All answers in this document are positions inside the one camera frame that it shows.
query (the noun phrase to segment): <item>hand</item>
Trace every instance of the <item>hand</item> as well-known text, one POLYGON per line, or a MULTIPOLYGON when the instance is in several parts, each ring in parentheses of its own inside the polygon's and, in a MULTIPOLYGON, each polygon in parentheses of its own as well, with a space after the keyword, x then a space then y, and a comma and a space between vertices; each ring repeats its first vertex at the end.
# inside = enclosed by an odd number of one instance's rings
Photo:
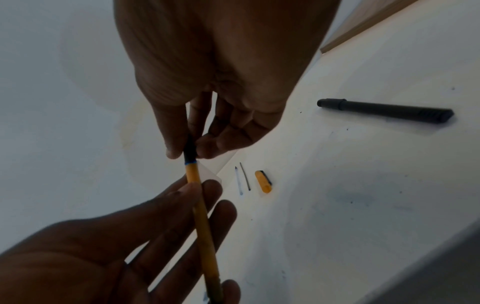
MULTIPOLYGON (((207 208, 222 193, 215 181, 203 183, 207 208)), ((151 291, 148 286, 194 228, 192 207, 201 188, 182 178, 161 195, 107 216, 47 227, 0 255, 0 298, 15 303, 181 303, 202 271, 196 244, 151 291), (126 264, 138 246, 148 245, 126 264)), ((229 201, 210 217, 216 248, 237 212, 229 201)), ((223 283, 224 303, 238 303, 234 281, 223 283)))
POLYGON ((169 158, 249 146, 280 121, 340 0, 115 0, 120 37, 169 158), (203 134, 218 93, 215 119, 203 134), (187 119, 185 104, 190 101, 187 119))

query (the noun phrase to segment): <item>pen cap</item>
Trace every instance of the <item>pen cap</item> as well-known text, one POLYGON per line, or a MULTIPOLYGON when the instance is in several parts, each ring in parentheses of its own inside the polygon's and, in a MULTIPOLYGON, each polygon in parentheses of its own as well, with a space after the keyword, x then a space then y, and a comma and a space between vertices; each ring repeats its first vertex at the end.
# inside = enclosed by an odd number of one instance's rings
POLYGON ((264 193, 269 193, 272 190, 272 183, 270 182, 269 178, 265 175, 265 172, 261 170, 255 171, 255 177, 260 185, 261 190, 264 193))

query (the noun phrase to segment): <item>black pen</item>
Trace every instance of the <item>black pen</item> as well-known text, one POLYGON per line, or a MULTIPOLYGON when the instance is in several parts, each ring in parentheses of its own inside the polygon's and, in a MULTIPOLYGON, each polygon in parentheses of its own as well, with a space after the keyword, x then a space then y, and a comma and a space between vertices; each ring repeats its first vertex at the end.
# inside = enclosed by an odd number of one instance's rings
POLYGON ((451 109, 372 104, 348 101, 346 99, 325 98, 320 99, 316 104, 321 108, 408 119, 432 124, 445 123, 454 115, 451 109))

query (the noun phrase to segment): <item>wooden edge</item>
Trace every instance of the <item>wooden edge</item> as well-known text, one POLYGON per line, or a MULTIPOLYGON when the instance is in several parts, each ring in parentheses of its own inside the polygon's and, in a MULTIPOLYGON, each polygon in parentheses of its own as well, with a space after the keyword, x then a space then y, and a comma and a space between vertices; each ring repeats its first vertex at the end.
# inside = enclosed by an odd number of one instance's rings
POLYGON ((348 32, 343 35, 338 36, 332 41, 328 41, 326 45, 320 47, 320 52, 325 54, 326 52, 336 48, 337 46, 341 45, 345 41, 355 37, 356 35, 360 34, 361 32, 368 30, 369 28, 373 27, 374 25, 380 23, 381 21, 387 19, 388 17, 392 16, 395 13, 403 10, 407 6, 415 3, 418 0, 400 0, 396 1, 380 11, 378 11, 372 17, 364 20, 363 22, 359 23, 358 25, 351 28, 348 32))

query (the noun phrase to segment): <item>wooden board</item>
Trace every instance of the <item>wooden board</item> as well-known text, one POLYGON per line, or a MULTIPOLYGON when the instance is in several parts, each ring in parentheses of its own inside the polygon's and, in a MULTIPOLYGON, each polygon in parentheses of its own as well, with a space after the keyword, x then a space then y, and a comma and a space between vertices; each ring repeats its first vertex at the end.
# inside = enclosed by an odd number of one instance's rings
POLYGON ((363 0, 333 35, 320 47, 322 53, 371 28, 417 0, 363 0))

